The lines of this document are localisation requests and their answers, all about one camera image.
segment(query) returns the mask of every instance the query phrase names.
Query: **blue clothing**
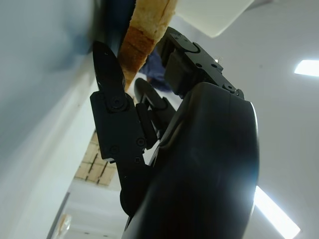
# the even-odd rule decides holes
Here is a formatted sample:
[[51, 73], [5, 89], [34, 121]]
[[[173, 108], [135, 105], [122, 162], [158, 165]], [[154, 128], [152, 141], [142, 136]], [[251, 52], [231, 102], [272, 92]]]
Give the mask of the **blue clothing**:
[[164, 92], [171, 91], [169, 84], [164, 80], [165, 68], [161, 64], [161, 58], [156, 48], [148, 56], [140, 72], [151, 78], [149, 83], [152, 87]]

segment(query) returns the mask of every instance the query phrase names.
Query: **white wall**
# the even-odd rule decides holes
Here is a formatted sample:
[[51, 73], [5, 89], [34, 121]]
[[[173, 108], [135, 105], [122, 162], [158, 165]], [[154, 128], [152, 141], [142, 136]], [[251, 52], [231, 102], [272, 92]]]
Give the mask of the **white wall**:
[[65, 212], [72, 222], [66, 239], [121, 238], [128, 216], [121, 207], [120, 191], [73, 180], [69, 192]]
[[[319, 59], [318, 10], [317, 0], [279, 0], [245, 12], [216, 39], [198, 39], [254, 104], [259, 185], [301, 227], [298, 239], [318, 238], [319, 79], [294, 74], [302, 59]], [[257, 221], [248, 238], [280, 238]]]
[[93, 7], [87, 0], [0, 3], [3, 239], [46, 238], [93, 133]]

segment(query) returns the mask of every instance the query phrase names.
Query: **robotic hand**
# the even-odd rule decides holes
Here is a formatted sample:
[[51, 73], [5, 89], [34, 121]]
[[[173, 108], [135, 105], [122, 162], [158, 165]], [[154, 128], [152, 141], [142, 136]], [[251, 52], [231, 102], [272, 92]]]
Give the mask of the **robotic hand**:
[[[259, 172], [256, 115], [198, 44], [169, 28], [158, 44], [177, 112], [143, 79], [124, 92], [112, 50], [93, 45], [99, 91], [91, 105], [102, 158], [117, 164], [123, 239], [240, 239]], [[145, 149], [160, 140], [150, 165]]]

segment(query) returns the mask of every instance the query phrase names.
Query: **bread slice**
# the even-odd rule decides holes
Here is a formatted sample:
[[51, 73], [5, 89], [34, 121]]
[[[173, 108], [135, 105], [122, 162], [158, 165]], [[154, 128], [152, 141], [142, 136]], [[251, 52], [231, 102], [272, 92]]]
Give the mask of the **bread slice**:
[[125, 90], [163, 37], [175, 14], [176, 3], [177, 0], [136, 1], [129, 29], [118, 54], [126, 79]]

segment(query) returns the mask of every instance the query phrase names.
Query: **fluorescent ceiling light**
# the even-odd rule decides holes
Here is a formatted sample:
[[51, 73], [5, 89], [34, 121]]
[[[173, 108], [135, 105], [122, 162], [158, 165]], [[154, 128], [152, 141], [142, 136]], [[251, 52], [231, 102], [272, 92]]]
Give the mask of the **fluorescent ceiling light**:
[[319, 61], [302, 60], [295, 69], [296, 74], [319, 76]]
[[300, 228], [258, 186], [254, 201], [256, 207], [285, 239], [293, 239], [300, 232]]

